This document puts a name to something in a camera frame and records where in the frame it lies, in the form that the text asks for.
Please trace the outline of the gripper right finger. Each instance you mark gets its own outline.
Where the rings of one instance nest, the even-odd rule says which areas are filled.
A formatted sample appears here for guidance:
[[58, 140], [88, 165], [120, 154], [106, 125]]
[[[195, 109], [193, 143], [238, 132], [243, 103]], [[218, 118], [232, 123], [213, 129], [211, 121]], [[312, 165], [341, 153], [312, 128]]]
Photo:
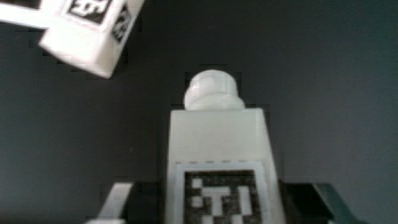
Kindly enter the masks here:
[[327, 224], [367, 224], [355, 217], [334, 186], [328, 183], [316, 183], [314, 189], [332, 215]]

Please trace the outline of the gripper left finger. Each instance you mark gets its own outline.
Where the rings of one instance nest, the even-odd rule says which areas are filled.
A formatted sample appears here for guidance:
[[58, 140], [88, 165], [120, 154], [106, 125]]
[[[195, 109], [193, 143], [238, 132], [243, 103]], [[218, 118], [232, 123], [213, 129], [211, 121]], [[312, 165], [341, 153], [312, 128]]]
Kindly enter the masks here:
[[83, 224], [126, 224], [122, 210], [128, 202], [131, 188], [131, 183], [113, 184], [97, 216]]

